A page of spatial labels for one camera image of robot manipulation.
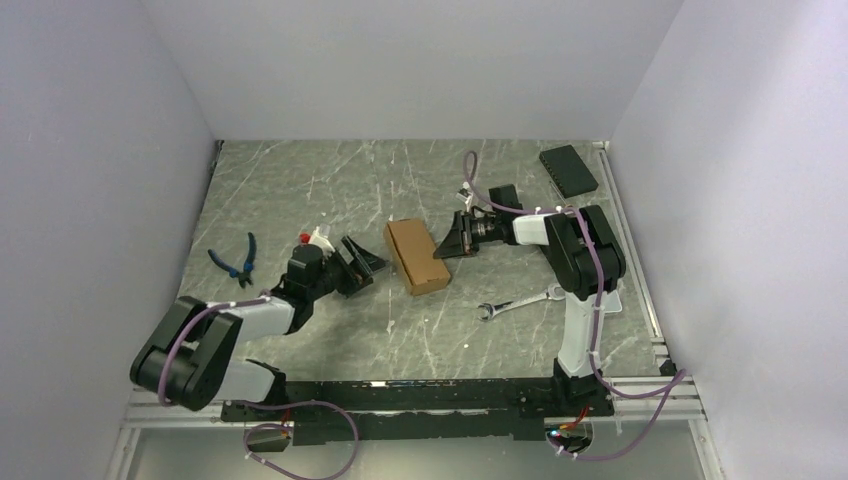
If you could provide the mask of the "silver combination wrench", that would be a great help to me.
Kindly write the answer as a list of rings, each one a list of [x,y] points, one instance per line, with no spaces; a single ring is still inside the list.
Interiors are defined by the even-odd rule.
[[[501,303],[481,303],[478,305],[480,310],[479,320],[488,322],[493,320],[499,314],[521,308],[533,303],[542,301],[562,301],[566,297],[566,291],[559,284],[549,285],[543,292],[531,295],[518,300],[510,300]]]

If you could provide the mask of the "black flat box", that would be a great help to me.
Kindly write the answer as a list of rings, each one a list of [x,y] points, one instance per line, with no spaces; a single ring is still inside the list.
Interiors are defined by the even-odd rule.
[[[598,181],[572,145],[543,150],[538,158],[564,199],[593,192],[599,187]]]

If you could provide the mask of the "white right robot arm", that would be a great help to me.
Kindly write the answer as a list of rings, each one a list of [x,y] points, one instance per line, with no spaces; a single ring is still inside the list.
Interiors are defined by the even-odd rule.
[[[590,397],[609,391],[598,347],[604,317],[627,270],[621,245],[599,205],[530,211],[519,202],[513,184],[493,187],[481,199],[490,208],[473,205],[456,211],[433,257],[470,257],[491,242],[542,251],[566,302],[551,401],[560,413],[574,415]]]

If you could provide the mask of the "brown cardboard paper box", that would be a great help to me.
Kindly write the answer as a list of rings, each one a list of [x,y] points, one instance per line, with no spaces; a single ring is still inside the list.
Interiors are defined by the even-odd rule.
[[[422,219],[389,221],[383,235],[398,275],[411,296],[433,293],[448,286],[451,274],[445,262],[434,257],[436,245]]]

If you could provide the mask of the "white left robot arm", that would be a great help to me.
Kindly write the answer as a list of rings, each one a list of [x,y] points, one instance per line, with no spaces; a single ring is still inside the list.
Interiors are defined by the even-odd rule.
[[[332,293],[349,298],[388,267],[387,259],[350,237],[341,242],[346,255],[312,235],[293,249],[280,282],[255,298],[177,298],[134,358],[130,381],[165,407],[199,411],[214,401],[232,401],[247,404],[261,419],[279,417],[288,402],[285,373],[257,360],[239,360],[234,352],[247,341],[298,332],[319,299]]]

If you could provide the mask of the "clear plastic lid case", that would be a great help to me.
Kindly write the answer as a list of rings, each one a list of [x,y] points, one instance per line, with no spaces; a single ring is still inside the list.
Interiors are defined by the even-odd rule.
[[[617,314],[623,310],[623,305],[618,289],[604,293],[602,307],[606,315]]]

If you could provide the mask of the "aluminium frame rail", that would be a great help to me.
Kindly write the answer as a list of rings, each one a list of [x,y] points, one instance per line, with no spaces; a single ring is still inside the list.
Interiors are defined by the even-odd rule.
[[[546,428],[544,438],[550,437],[554,433],[569,433],[575,437],[586,438],[592,426],[602,426],[605,423],[611,423],[616,433],[621,434],[627,422],[685,421],[689,424],[695,438],[696,450],[701,461],[705,464],[706,475],[710,478],[719,477],[720,467],[716,457],[708,450],[712,441],[709,433],[705,430],[705,410],[692,378],[619,377],[612,378],[609,382],[613,389],[604,396],[612,403],[614,411],[611,415],[603,417],[578,415],[567,421],[557,422]],[[234,427],[250,430],[264,426],[268,446],[277,447],[279,442],[272,439],[271,435],[280,434],[284,430],[291,432],[293,443],[293,424],[286,419],[253,424],[222,421],[222,408],[230,402],[232,401],[214,401],[199,411],[182,408],[170,409],[159,406],[154,395],[135,390],[125,412],[117,445],[107,469],[107,478],[128,478],[137,445],[142,433],[146,430],[201,429],[204,427]],[[350,428],[356,426],[348,412],[337,405],[333,405],[331,408],[349,422]],[[260,410],[280,411],[281,409],[280,406],[269,406]]]

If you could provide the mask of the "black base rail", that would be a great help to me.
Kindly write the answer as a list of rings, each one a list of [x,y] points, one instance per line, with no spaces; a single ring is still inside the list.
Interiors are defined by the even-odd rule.
[[[362,440],[509,437],[537,441],[547,427],[570,418],[609,416],[604,395],[571,398],[551,377],[366,381],[290,381],[280,411],[232,401],[223,406],[227,423],[286,419],[296,446],[323,445],[352,437],[350,424],[332,410],[348,412]]]

